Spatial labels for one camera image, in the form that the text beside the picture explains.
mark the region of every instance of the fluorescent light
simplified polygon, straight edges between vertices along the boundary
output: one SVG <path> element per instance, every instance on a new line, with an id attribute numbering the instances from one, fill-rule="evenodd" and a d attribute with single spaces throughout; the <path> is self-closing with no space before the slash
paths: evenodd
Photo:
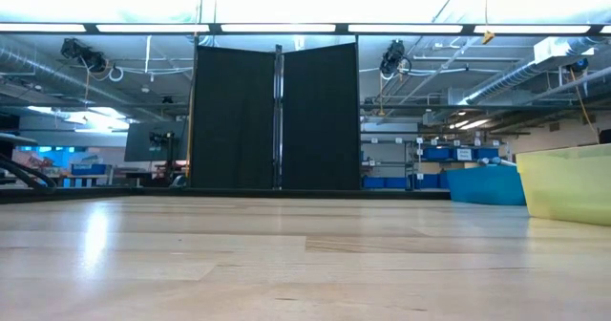
<path id="1" fill-rule="evenodd" d="M 349 32 L 458 33 L 461 25 L 348 25 Z"/>
<path id="2" fill-rule="evenodd" d="M 93 134 L 110 134 L 113 130 L 109 128 L 97 128 L 97 129 L 74 129 L 78 133 L 93 133 Z"/>
<path id="3" fill-rule="evenodd" d="M 473 129 L 473 128 L 475 128 L 475 127 L 479 126 L 479 125 L 482 125 L 482 124 L 484 124 L 484 123 L 487 123 L 488 121 L 490 121 L 490 120 L 489 120 L 489 119 L 477 120 L 477 121 L 472 122 L 472 123 L 471 123 L 471 124 L 469 124 L 469 125 L 465 125 L 465 126 L 461 127 L 461 128 L 460 128 L 460 130 L 469 130 L 469 129 Z"/>
<path id="4" fill-rule="evenodd" d="M 329 24 L 225 24 L 223 32 L 335 32 Z"/>
<path id="5" fill-rule="evenodd" d="M 117 112 L 114 108 L 111 108 L 111 107 L 90 107 L 89 109 L 101 115 L 108 116 L 114 119 L 125 119 L 126 118 L 125 115 L 122 115 L 121 113 Z"/>
<path id="6" fill-rule="evenodd" d="M 586 33 L 590 30 L 589 26 L 577 25 L 515 25 L 515 26 L 475 26 L 475 33 L 490 31 L 493 33 Z"/>
<path id="7" fill-rule="evenodd" d="M 459 127 L 461 127 L 461 126 L 463 126 L 463 125 L 466 125 L 468 122 L 469 122 L 468 120 L 464 120 L 464 121 L 461 121 L 461 122 L 457 122 L 457 123 L 454 125 L 454 127 L 459 128 Z"/>
<path id="8" fill-rule="evenodd" d="M 54 114 L 54 111 L 51 109 L 51 107 L 28 106 L 28 110 L 44 113 L 47 115 Z"/>
<path id="9" fill-rule="evenodd" d="M 115 24 L 95 26 L 100 32 L 210 32 L 210 27 L 202 24 Z"/>
<path id="10" fill-rule="evenodd" d="M 79 24 L 12 24 L 0 23 L 0 32 L 86 32 Z"/>
<path id="11" fill-rule="evenodd" d="M 73 123 L 77 123 L 77 124 L 87 124 L 87 120 L 85 120 L 85 118 L 83 116 L 79 115 L 79 114 L 76 114 L 76 115 L 72 114 L 65 121 L 73 122 Z"/>

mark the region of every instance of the ductwork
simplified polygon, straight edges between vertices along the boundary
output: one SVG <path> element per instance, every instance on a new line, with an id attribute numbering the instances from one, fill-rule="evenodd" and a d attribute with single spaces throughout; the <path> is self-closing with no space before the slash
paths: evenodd
<path id="1" fill-rule="evenodd" d="M 53 61 L 50 57 L 41 52 L 35 52 L 26 44 L 18 40 L 3 36 L 0 42 L 0 64 L 7 64 L 14 69 L 35 71 L 35 78 L 41 84 L 48 84 L 55 89 L 73 92 L 74 96 L 82 96 L 86 88 L 86 82 L 79 77 L 64 71 L 63 65 Z M 89 82 L 89 92 L 93 95 L 104 97 L 108 100 L 120 103 L 133 103 L 133 99 L 122 96 L 121 92 L 113 88 L 104 86 L 102 83 L 93 79 Z M 165 117 L 144 109 L 130 110 L 137 115 L 158 120 L 166 120 Z"/>
<path id="2" fill-rule="evenodd" d="M 526 64 L 514 68 L 500 77 L 493 77 L 492 81 L 484 82 L 483 85 L 475 87 L 459 104 L 476 105 L 484 99 L 503 93 L 548 70 L 575 63 L 583 53 L 604 41 L 604 37 L 559 38 L 555 45 L 561 48 L 561 55 L 550 57 L 541 62 L 536 62 L 535 56 L 531 55 L 526 60 Z"/>

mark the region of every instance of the hose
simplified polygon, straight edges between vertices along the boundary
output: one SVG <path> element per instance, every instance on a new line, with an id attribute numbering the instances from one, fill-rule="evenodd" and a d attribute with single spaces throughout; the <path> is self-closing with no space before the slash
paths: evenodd
<path id="1" fill-rule="evenodd" d="M 23 164 L 17 163 L 2 154 L 0 154 L 0 168 L 6 169 L 7 171 L 11 172 L 19 180 L 25 182 L 28 187 L 31 187 L 37 191 L 53 193 L 57 187 L 57 185 L 51 178 L 38 172 L 35 169 L 31 169 Z M 36 178 L 41 179 L 43 182 L 45 182 L 46 185 L 37 182 L 35 179 L 30 177 L 28 173 L 34 175 Z"/>

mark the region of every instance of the blue bin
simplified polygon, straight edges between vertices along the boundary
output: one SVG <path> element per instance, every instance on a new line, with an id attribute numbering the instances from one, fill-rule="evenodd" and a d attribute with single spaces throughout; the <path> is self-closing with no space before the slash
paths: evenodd
<path id="1" fill-rule="evenodd" d="M 364 188 L 384 188 L 385 178 L 373 178 L 373 177 L 364 177 L 363 178 L 363 187 Z"/>
<path id="2" fill-rule="evenodd" d="M 74 176 L 79 175 L 104 175 L 106 174 L 106 164 L 82 164 L 73 163 L 71 173 Z"/>
<path id="3" fill-rule="evenodd" d="M 406 189 L 408 182 L 405 178 L 386 178 L 386 188 Z"/>
<path id="4" fill-rule="evenodd" d="M 515 167 L 487 166 L 447 171 L 450 197 L 455 202 L 526 205 Z"/>
<path id="5" fill-rule="evenodd" d="M 419 181 L 415 174 L 411 174 L 410 182 L 413 182 L 415 189 L 439 188 L 439 175 L 425 174 L 424 179 Z"/>
<path id="6" fill-rule="evenodd" d="M 450 189 L 447 173 L 439 174 L 439 188 Z"/>
<path id="7" fill-rule="evenodd" d="M 441 161 L 450 158 L 450 148 L 424 148 L 422 159 Z"/>
<path id="8" fill-rule="evenodd" d="M 474 160 L 498 158 L 498 148 L 474 149 Z"/>

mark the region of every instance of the computer monitor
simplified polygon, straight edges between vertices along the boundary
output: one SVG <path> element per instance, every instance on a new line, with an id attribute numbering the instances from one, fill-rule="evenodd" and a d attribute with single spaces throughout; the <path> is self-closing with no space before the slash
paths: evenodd
<path id="1" fill-rule="evenodd" d="M 174 133 L 172 161 L 187 159 L 187 137 L 189 129 L 186 121 L 156 121 L 130 124 L 125 146 L 126 162 L 167 161 L 167 145 L 152 139 L 155 135 Z"/>

